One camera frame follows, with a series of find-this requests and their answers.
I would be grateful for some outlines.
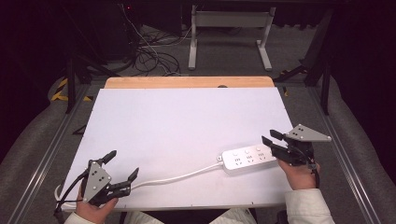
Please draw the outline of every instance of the metal stand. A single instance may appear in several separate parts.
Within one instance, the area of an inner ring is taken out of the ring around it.
[[[257,40],[262,63],[266,71],[272,71],[272,65],[265,50],[265,43],[271,29],[271,24],[275,16],[275,7],[271,7],[269,12],[223,12],[223,11],[196,11],[196,6],[192,6],[191,11],[191,45],[189,69],[195,69],[197,54],[197,26],[205,27],[264,27],[261,40]]]
[[[67,110],[66,114],[68,114],[73,106],[76,104],[76,79],[75,76],[78,77],[78,80],[82,84],[90,84],[92,77],[87,71],[87,66],[91,66],[94,69],[102,72],[103,74],[109,77],[119,77],[118,74],[106,69],[105,67],[95,63],[91,59],[87,58],[84,55],[75,54],[72,55],[67,62],[67,89],[68,89],[68,102],[67,102]]]
[[[315,36],[305,54],[304,59],[301,61],[302,65],[294,68],[289,72],[285,72],[282,76],[274,78],[274,82],[283,82],[290,77],[303,73],[304,70],[308,71],[304,80],[306,86],[316,86],[320,77],[323,76],[322,92],[320,96],[320,104],[323,112],[329,115],[328,111],[328,98],[330,88],[330,61],[331,55],[323,48],[323,43],[328,38],[328,28],[332,19],[333,10],[329,8],[323,19],[320,21]]]

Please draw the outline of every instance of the power outlet socket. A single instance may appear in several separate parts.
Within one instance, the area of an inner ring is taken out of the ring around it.
[[[221,159],[228,174],[259,170],[276,164],[271,148],[263,144],[224,151]]]

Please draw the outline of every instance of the metal frame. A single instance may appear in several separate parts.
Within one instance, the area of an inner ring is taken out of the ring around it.
[[[62,120],[60,127],[52,138],[52,141],[49,144],[49,147],[47,148],[43,159],[38,164],[34,175],[32,176],[28,186],[22,194],[7,224],[22,223],[23,218],[27,214],[30,205],[33,203],[33,199],[37,195],[38,190],[40,189],[41,184],[43,183],[52,162],[55,160],[58,150],[61,147],[62,141],[64,140],[64,134],[67,131],[67,128],[69,127],[71,121],[73,120],[73,117],[76,115],[78,106],[82,102],[88,88],[89,85],[82,85],[82,87],[78,90],[76,106],[73,106],[69,113],[64,115],[64,119]]]
[[[275,7],[271,7],[269,12],[196,11],[196,6],[192,6],[189,69],[195,69],[198,47],[196,38],[197,27],[264,27],[262,39],[257,40],[257,47],[262,56],[262,63],[265,70],[272,71],[272,65],[265,50],[265,44],[270,33],[275,11]]]
[[[364,219],[367,223],[381,223],[375,208],[367,195],[367,192],[361,182],[361,178],[359,177],[357,171],[353,167],[347,152],[338,137],[336,130],[332,125],[332,120],[330,119],[327,114],[321,109],[322,104],[319,100],[318,93],[316,92],[315,88],[309,87],[308,88],[309,95],[311,99],[314,101],[314,104],[319,112],[320,116],[322,117],[323,123],[328,130],[330,136],[332,136],[332,148],[334,149],[334,154],[337,157],[337,160],[340,162],[341,168],[344,171],[346,176],[346,180],[355,195],[356,201],[363,213]]]

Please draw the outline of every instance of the white cable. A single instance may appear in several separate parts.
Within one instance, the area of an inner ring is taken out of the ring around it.
[[[58,189],[61,187],[61,185],[58,185],[58,187],[56,187],[55,191],[53,191],[53,196],[55,197],[56,201],[60,201],[61,197],[56,193],[58,192]],[[76,208],[76,205],[74,203],[64,203],[63,204],[66,207],[70,207],[70,208]]]
[[[195,171],[195,172],[186,174],[186,175],[180,175],[180,176],[177,176],[177,177],[172,177],[172,178],[167,178],[167,179],[161,179],[161,180],[150,180],[150,181],[146,181],[146,182],[143,182],[143,183],[141,183],[141,184],[138,184],[138,185],[135,185],[135,186],[131,187],[131,190],[132,190],[132,189],[137,189],[137,188],[140,188],[140,187],[146,186],[146,185],[165,184],[165,183],[167,183],[167,182],[176,181],[176,180],[179,180],[179,179],[182,179],[182,178],[191,176],[191,175],[197,175],[197,174],[199,174],[199,173],[201,173],[201,172],[210,170],[210,169],[212,169],[213,167],[221,166],[221,165],[223,165],[223,162],[222,162],[222,161],[220,161],[220,162],[218,162],[218,163],[216,163],[216,164],[210,165],[210,166],[208,166],[208,167],[206,167],[206,168],[204,168],[204,169],[201,169],[201,170],[198,170],[198,171]]]
[[[150,181],[146,181],[146,182],[143,182],[143,183],[140,183],[140,184],[138,184],[138,185],[135,185],[135,186],[131,187],[131,190],[137,189],[137,188],[140,188],[140,187],[143,187],[143,186],[146,186],[146,185],[166,184],[167,182],[177,181],[177,180],[179,180],[179,179],[186,178],[186,177],[189,177],[189,176],[192,176],[192,175],[198,175],[199,173],[202,173],[202,172],[204,172],[204,171],[210,170],[210,169],[212,169],[212,168],[214,168],[214,167],[216,167],[216,166],[221,166],[221,165],[223,165],[223,162],[222,162],[222,161],[220,161],[220,162],[218,162],[218,163],[216,163],[216,164],[207,166],[206,168],[203,168],[203,169],[201,169],[201,170],[197,170],[197,171],[195,171],[195,172],[186,174],[186,175],[180,175],[180,176],[176,176],[176,177],[172,177],[172,178],[167,178],[167,179],[161,179],[161,180],[150,180]],[[53,195],[54,195],[56,201],[60,201],[60,200],[61,200],[61,197],[57,194],[58,189],[59,189],[60,186],[61,186],[61,185],[58,185],[58,187],[56,187],[55,191],[53,192]],[[64,203],[63,205],[66,206],[66,207],[73,208],[73,209],[76,208],[76,205],[75,205],[74,203]]]

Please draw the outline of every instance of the cable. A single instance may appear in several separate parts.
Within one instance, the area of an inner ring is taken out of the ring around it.
[[[178,36],[173,36],[173,35],[170,35],[170,34],[168,34],[166,32],[159,31],[159,30],[151,31],[151,32],[148,32],[148,33],[145,33],[144,31],[142,31],[142,33],[143,33],[142,36],[146,36],[147,37],[147,41],[150,44],[154,44],[154,43],[157,43],[157,42],[162,42],[162,41],[167,40],[167,39],[176,39],[176,40],[180,39],[180,37],[178,37]]]
[[[128,19],[128,16],[127,16],[126,13],[125,13],[125,9],[124,9],[122,6],[120,6],[120,9],[121,9],[121,11],[122,11],[122,13],[123,13],[123,16],[124,16],[125,20],[127,20],[127,21],[129,22],[129,24],[131,24],[132,27],[134,27],[134,30],[136,31],[136,33],[146,42],[146,44],[151,48],[152,51],[154,51],[154,53],[155,53],[155,54],[157,55],[157,57],[158,57],[157,51],[155,51],[155,49],[151,47],[151,45],[146,41],[146,39],[137,31],[137,29],[136,29],[136,27],[134,26],[134,24]]]
[[[55,191],[53,191],[53,196],[55,197],[55,199],[56,199],[56,202],[59,202],[60,200],[61,200],[61,197],[58,195],[58,189],[61,187],[61,185],[58,185],[58,187],[56,187],[56,189],[55,189]],[[71,202],[67,202],[67,201],[64,201],[64,204],[63,204],[64,206],[66,206],[66,207],[70,207],[70,208],[76,208],[76,205],[75,204],[73,204],[73,203],[71,203]]]
[[[167,53],[158,52],[157,53],[158,57],[156,57],[155,55],[152,54],[152,52],[146,49],[139,49],[137,52],[138,52],[137,61],[139,63],[136,63],[134,68],[141,73],[134,74],[132,76],[138,76],[145,73],[147,76],[149,72],[153,71],[157,66],[161,66],[165,70],[164,76],[180,74],[180,65],[178,63],[178,60],[174,56]],[[154,59],[157,59],[155,63],[147,65],[147,63],[149,63]],[[145,66],[145,69],[139,68],[139,65]],[[172,65],[176,67],[176,69],[173,72],[172,72]]]
[[[120,66],[118,68],[112,68],[112,69],[107,68],[107,69],[110,70],[113,73],[118,73],[118,72],[122,72],[123,70],[129,68],[132,64],[134,64],[134,60],[130,60],[128,63],[126,63],[125,65],[122,65],[122,66]],[[94,68],[93,69],[87,68],[87,70],[91,74],[96,75],[96,76],[100,76],[100,75],[103,74],[102,72],[100,72],[100,71],[98,71],[98,70],[96,70]]]
[[[319,186],[320,186],[320,178],[319,178],[319,173],[318,173],[318,170],[317,169],[314,169],[314,170],[312,170],[312,173],[314,173],[314,175],[315,175],[315,180],[316,180],[316,187],[317,187],[317,189],[319,189]]]
[[[190,27],[190,29],[187,31],[187,33],[180,39],[180,38],[177,38],[177,40],[180,40],[180,41],[178,41],[176,44],[174,44],[174,43],[168,43],[168,44],[163,44],[163,45],[152,45],[151,47],[152,48],[158,48],[158,47],[168,47],[168,46],[175,46],[175,45],[178,45],[178,44],[180,44],[181,42],[183,42],[186,38],[187,38],[187,35],[190,33],[190,30],[191,30],[191,27]],[[163,39],[163,40],[161,40],[161,39],[159,39],[159,40],[157,40],[156,42],[163,42],[163,41],[165,41],[165,40],[167,40],[167,39]]]
[[[177,177],[167,178],[167,179],[161,179],[161,180],[150,180],[150,181],[146,181],[146,182],[143,182],[143,183],[141,183],[141,184],[138,184],[138,185],[135,185],[135,186],[131,187],[131,190],[132,190],[132,189],[137,189],[137,188],[140,188],[140,187],[146,186],[146,185],[165,184],[165,183],[167,183],[167,182],[177,181],[177,180],[179,180],[179,179],[186,178],[186,177],[189,177],[189,176],[191,176],[191,175],[197,175],[197,174],[199,174],[199,173],[201,173],[201,172],[210,170],[210,169],[212,169],[212,168],[214,168],[214,167],[216,167],[216,166],[221,166],[221,165],[223,165],[223,162],[222,162],[222,161],[220,161],[220,162],[218,162],[218,163],[216,163],[216,164],[210,165],[210,166],[208,166],[208,167],[206,167],[206,168],[204,168],[204,169],[201,169],[201,170],[198,170],[198,171],[195,171],[195,172],[186,174],[186,175],[180,175],[180,176],[177,176]]]
[[[218,162],[218,163],[216,163],[216,164],[207,166],[206,168],[203,168],[203,169],[201,169],[201,170],[197,170],[197,171],[195,171],[195,172],[186,174],[186,175],[180,175],[180,176],[176,176],[176,177],[172,177],[172,178],[167,178],[167,179],[161,179],[161,180],[150,180],[150,181],[146,181],[146,182],[143,182],[143,183],[140,183],[140,184],[138,184],[138,185],[135,185],[135,186],[131,187],[131,190],[132,190],[132,189],[137,189],[137,188],[140,188],[140,187],[143,187],[143,186],[147,186],[147,185],[155,185],[155,184],[161,185],[161,184],[167,184],[167,183],[169,183],[169,182],[174,182],[174,181],[177,181],[177,180],[179,180],[179,179],[183,179],[183,178],[186,178],[186,177],[189,177],[189,176],[192,176],[192,175],[198,175],[198,174],[200,174],[200,173],[202,173],[202,172],[204,172],[204,171],[210,170],[210,169],[212,169],[212,168],[214,168],[214,167],[221,166],[221,165],[223,165],[223,162],[222,162],[222,161],[220,161],[220,162]],[[57,193],[57,192],[58,192],[58,189],[59,189],[59,187],[60,187],[61,185],[59,185],[58,187],[56,187],[55,191],[53,192],[53,195],[54,195],[56,201],[58,202],[58,207],[59,207],[59,208],[61,207],[60,205],[62,205],[62,204],[63,204],[64,206],[70,207],[70,208],[72,208],[72,209],[75,209],[75,208],[76,208],[76,205],[75,205],[74,203],[76,203],[76,202],[78,202],[78,201],[66,201],[66,200],[65,200],[65,197],[68,195],[68,193],[70,192],[70,190],[77,184],[77,182],[78,182],[79,180],[80,180],[80,179],[77,178],[77,179],[75,180],[75,182],[73,182],[73,184],[69,187],[69,189],[66,191],[66,193],[65,193],[64,196],[62,197],[62,199],[60,199],[60,196],[59,196],[58,193]]]

